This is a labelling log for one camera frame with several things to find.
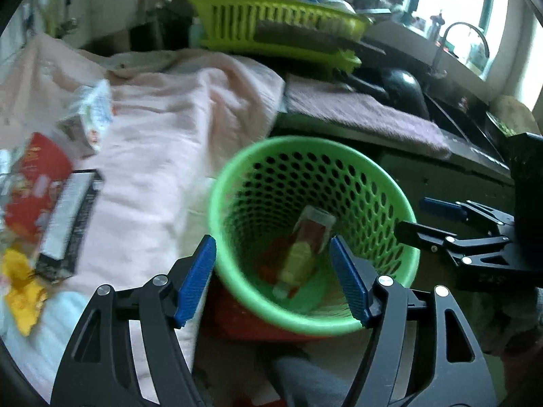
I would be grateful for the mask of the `lime green dish rack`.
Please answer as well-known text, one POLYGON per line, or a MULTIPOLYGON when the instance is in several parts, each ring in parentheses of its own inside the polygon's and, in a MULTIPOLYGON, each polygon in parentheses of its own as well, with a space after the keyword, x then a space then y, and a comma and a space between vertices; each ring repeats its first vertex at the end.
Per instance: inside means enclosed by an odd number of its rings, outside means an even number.
POLYGON ((204 47, 222 53, 277 56, 347 73, 361 65, 357 47, 368 18, 301 0, 190 0, 204 47))

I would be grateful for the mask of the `crumpled silver foil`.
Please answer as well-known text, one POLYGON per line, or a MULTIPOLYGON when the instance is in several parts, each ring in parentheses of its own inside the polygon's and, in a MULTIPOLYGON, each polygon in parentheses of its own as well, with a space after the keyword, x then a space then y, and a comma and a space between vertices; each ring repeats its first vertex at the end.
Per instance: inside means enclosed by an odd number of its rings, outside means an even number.
POLYGON ((1 175, 0 175, 0 224, 1 234, 4 234, 6 229, 5 214, 6 206, 10 201, 11 189, 11 168, 12 168, 12 152, 10 150, 1 150, 1 175))

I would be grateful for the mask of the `gold label plastic bottle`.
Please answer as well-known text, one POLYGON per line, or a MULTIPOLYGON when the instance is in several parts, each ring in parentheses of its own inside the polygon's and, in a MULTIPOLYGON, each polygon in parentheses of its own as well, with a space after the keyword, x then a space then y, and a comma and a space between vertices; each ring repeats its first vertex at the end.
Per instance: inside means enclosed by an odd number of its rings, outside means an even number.
POLYGON ((311 277, 336 221, 337 218, 325 210, 310 205, 304 207, 280 256, 274 298, 279 301, 292 298, 311 277))

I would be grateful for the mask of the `grey knitted cloth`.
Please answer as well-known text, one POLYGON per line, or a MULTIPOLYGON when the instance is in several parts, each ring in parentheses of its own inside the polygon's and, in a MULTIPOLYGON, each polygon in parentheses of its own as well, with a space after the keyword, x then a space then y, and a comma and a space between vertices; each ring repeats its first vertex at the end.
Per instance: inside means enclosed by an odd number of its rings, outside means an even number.
POLYGON ((345 381, 300 356, 273 359, 266 373, 287 406, 343 406, 350 390, 345 381))

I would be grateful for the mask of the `chrome sink faucet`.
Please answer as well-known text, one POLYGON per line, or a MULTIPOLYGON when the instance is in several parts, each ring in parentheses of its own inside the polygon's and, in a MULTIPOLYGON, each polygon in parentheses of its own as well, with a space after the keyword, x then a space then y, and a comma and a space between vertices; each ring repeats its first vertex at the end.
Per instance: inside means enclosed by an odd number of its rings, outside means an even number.
POLYGON ((442 79, 447 75, 441 62, 446 56, 455 58, 472 73, 483 75, 490 59, 490 46, 482 30, 468 22, 450 24, 436 42, 437 50, 429 68, 429 76, 442 79))

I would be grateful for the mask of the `black white small box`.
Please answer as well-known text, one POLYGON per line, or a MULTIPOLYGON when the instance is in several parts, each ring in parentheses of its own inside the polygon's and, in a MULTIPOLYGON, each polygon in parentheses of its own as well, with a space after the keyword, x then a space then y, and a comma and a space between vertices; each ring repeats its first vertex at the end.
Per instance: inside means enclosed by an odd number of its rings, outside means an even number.
POLYGON ((40 242, 35 273, 49 283, 75 274, 104 179, 96 169, 74 171, 66 180, 40 242))

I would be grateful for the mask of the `red paper cup with lid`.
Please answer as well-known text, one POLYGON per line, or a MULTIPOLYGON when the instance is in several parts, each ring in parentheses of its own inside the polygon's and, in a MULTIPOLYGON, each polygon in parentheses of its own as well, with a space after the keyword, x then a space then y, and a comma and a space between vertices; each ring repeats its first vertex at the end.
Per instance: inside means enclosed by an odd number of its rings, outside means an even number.
POLYGON ((34 132, 9 175, 8 230, 30 243, 39 241, 73 168, 72 160, 55 141, 34 132))

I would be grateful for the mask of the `green mesh waste basket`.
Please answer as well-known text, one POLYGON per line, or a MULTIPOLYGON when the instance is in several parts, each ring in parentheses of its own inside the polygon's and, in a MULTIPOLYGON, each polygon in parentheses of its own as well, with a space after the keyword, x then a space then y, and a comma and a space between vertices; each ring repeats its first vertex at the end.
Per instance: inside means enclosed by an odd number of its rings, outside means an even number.
POLYGON ((346 145, 289 136, 242 150, 218 175, 209 207, 223 285, 218 329, 248 341, 358 331, 331 264, 331 239, 341 236, 377 273, 409 286, 420 253, 394 229, 414 219, 395 180, 346 145))

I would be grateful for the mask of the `yellow crumpled wrapper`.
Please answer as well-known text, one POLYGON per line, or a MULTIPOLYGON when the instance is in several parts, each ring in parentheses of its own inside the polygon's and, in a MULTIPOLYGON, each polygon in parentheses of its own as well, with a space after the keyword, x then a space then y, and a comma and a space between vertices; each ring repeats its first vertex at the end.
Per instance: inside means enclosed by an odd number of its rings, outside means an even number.
POLYGON ((48 292, 35 274, 27 256, 18 249, 7 248, 1 266, 2 276, 8 282, 5 303, 18 331, 27 337, 40 319, 48 292))

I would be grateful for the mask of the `white green milk carton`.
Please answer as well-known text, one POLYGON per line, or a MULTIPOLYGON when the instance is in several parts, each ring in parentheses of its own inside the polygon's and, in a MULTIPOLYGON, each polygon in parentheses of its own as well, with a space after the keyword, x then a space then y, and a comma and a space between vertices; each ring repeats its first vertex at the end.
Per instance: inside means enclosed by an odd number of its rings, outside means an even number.
POLYGON ((100 152, 113 116, 110 83, 101 79, 75 90, 64 116, 57 121, 57 128, 79 157, 90 157, 100 152))

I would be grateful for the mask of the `mauve towel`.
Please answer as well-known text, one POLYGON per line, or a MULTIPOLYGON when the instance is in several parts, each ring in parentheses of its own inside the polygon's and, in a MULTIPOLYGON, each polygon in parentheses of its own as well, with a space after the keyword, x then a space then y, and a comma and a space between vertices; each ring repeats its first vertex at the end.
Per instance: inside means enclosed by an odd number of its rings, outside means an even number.
POLYGON ((446 137, 433 122, 386 106, 344 85, 288 75, 285 97, 292 113, 362 131, 429 157, 446 160, 452 154, 446 137))

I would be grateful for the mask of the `pink fleece blanket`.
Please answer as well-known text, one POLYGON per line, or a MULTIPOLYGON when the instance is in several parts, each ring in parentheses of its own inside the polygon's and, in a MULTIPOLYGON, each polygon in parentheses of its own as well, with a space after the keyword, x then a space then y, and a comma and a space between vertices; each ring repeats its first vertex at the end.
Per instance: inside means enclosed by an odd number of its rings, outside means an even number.
POLYGON ((110 82, 115 117, 84 168, 104 178, 75 275, 21 335, 8 311, 1 337, 44 399, 67 341, 95 289, 137 288, 191 254, 208 230, 210 192, 238 151, 267 137, 284 81, 240 56, 184 49, 109 58, 40 34, 1 85, 1 144, 11 148, 61 119, 76 89, 110 82))

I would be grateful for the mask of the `black wok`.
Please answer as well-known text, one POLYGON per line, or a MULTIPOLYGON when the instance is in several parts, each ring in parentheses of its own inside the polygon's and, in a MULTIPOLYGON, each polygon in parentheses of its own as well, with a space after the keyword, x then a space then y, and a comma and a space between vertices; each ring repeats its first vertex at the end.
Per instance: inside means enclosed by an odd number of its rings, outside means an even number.
POLYGON ((363 67, 362 76, 334 70, 334 77, 357 93, 369 95, 380 104, 429 120, 430 114, 418 80, 397 68, 363 67))

